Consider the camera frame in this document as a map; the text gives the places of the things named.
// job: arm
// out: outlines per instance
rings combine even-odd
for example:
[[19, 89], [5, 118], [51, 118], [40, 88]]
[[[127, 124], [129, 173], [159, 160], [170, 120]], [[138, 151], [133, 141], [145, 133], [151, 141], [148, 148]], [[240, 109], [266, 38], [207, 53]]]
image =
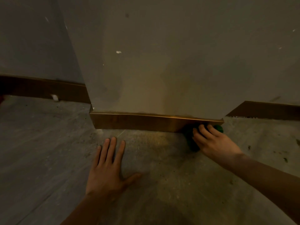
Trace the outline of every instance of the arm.
[[121, 142], [120, 148], [113, 161], [116, 138], [111, 142], [106, 139], [98, 147], [96, 157], [88, 175], [85, 197], [75, 210], [61, 223], [61, 225], [95, 225], [103, 216], [111, 203], [116, 200], [125, 189], [141, 177], [136, 173], [129, 178], [120, 178], [121, 161], [125, 149], [125, 141]]
[[252, 185], [300, 224], [300, 178], [257, 162], [245, 155], [225, 134], [208, 125], [193, 130], [202, 153]]

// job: concrete floor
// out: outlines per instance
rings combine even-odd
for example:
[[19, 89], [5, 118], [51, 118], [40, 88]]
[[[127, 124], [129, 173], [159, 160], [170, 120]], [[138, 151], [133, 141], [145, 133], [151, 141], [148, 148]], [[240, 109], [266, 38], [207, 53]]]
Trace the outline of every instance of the concrete floor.
[[[105, 224], [293, 224], [244, 181], [189, 152], [181, 134], [95, 130], [88, 111], [88, 104], [13, 96], [0, 105], [0, 224], [61, 223], [84, 196], [96, 146], [111, 136], [127, 143], [123, 175], [144, 176]], [[224, 120], [246, 154], [300, 176], [300, 122]]]

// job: gray wall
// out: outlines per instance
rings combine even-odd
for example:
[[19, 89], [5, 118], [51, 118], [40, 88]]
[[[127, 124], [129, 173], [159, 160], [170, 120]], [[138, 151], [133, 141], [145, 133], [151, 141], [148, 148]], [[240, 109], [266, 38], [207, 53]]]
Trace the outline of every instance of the gray wall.
[[0, 0], [0, 71], [84, 83], [57, 0]]
[[300, 0], [59, 0], [97, 111], [300, 105]]

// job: hand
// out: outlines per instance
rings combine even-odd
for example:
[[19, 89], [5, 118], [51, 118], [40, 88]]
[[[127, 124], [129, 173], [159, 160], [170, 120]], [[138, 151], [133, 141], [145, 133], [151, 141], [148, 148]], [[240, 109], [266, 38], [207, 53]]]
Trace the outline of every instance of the hand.
[[116, 141], [117, 139], [115, 137], [111, 139], [111, 142], [109, 139], [106, 139], [103, 148], [101, 149], [101, 146], [98, 147], [96, 157], [88, 175], [85, 191], [87, 196], [93, 195], [114, 200], [124, 192], [129, 185], [141, 177], [140, 173], [135, 173], [125, 180], [120, 178], [125, 141], [123, 140], [121, 142], [113, 162]]
[[204, 125], [199, 126], [199, 131], [205, 137], [201, 136], [194, 128], [193, 140], [208, 158], [227, 170], [232, 169], [236, 159], [245, 154], [229, 137], [213, 128], [212, 125], [208, 125], [207, 128], [209, 132]]

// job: white debris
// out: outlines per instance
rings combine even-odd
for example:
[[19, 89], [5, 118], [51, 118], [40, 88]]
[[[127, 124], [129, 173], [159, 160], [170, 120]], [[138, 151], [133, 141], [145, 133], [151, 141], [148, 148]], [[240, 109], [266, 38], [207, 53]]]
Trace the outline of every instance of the white debris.
[[58, 102], [58, 97], [57, 97], [57, 95], [51, 95], [51, 96], [52, 96], [52, 98], [53, 98], [54, 101]]

